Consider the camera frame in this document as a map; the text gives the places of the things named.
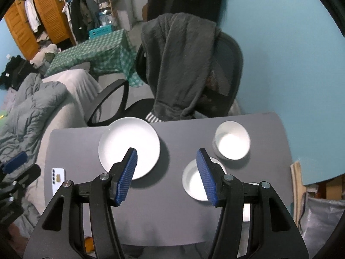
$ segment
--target chair armrest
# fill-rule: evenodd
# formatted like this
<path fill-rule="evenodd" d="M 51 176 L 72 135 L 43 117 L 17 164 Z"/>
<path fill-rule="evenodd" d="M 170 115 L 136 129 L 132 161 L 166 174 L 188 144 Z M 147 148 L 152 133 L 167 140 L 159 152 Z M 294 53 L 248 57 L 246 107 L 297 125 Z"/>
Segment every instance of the chair armrest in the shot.
<path fill-rule="evenodd" d="M 139 50 L 137 52 L 137 57 L 135 58 L 135 69 L 137 70 L 137 74 L 146 84 L 146 57 L 143 44 L 140 45 Z"/>
<path fill-rule="evenodd" d="M 118 90 L 122 86 L 124 87 L 124 95 L 122 97 L 120 107 L 119 107 L 118 111 L 116 112 L 116 114 L 113 117 L 111 117 L 110 119 L 105 120 L 103 122 L 93 123 L 92 118 L 93 118 L 94 114 L 96 113 L 97 109 L 103 104 L 104 101 L 106 101 L 106 99 L 110 95 L 113 94 L 113 92 L 115 92 L 116 90 Z M 127 104 L 128 92 L 129 92 L 129 83 L 127 80 L 120 79 L 120 80 L 117 80 L 117 81 L 111 83 L 110 85 L 108 85 L 104 90 L 102 90 L 97 95 L 97 97 L 92 102 L 89 110 L 87 112 L 85 112 L 84 120 L 85 120 L 86 124 L 89 127 L 108 126 L 113 121 L 121 118 L 121 115 L 125 111 L 125 107 Z"/>

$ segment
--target orange object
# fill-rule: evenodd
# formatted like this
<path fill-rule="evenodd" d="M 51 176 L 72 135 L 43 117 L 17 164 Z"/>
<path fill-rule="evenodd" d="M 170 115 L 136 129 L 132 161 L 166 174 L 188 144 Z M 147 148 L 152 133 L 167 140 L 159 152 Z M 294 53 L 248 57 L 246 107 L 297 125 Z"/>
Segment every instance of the orange object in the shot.
<path fill-rule="evenodd" d="M 94 252 L 94 240 L 91 237 L 85 239 L 85 251 L 87 254 Z"/>
<path fill-rule="evenodd" d="M 319 189 L 317 190 L 317 194 L 315 195 L 316 199 L 325 199 L 326 198 L 326 183 L 327 181 L 322 181 L 318 183 Z"/>

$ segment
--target pillow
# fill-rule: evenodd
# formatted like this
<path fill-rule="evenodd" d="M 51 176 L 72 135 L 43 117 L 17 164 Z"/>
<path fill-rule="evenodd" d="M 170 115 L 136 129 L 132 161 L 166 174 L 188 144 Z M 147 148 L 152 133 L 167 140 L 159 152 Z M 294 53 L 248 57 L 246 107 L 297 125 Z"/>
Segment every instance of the pillow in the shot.
<path fill-rule="evenodd" d="M 0 128 L 6 123 L 7 121 L 7 112 L 0 111 Z"/>

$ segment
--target green checkered tablecloth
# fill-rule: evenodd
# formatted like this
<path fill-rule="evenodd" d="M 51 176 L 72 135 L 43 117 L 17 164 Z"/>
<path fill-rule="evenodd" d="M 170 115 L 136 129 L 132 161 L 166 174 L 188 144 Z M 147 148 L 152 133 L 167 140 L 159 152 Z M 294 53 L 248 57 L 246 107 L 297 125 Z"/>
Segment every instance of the green checkered tablecloth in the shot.
<path fill-rule="evenodd" d="M 90 74 L 97 78 L 105 74 L 124 73 L 130 86 L 139 87 L 143 81 L 135 70 L 136 52 L 124 29 L 87 40 L 55 56 L 45 76 L 90 62 Z"/>

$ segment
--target smartphone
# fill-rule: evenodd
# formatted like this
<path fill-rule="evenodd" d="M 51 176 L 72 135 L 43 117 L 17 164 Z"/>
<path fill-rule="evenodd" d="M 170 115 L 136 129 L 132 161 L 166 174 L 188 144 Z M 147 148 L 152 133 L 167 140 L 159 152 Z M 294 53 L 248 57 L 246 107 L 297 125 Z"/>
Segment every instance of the smartphone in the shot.
<path fill-rule="evenodd" d="M 53 195 L 57 192 L 60 186 L 66 180 L 65 169 L 52 168 L 51 169 L 51 185 L 53 188 Z"/>

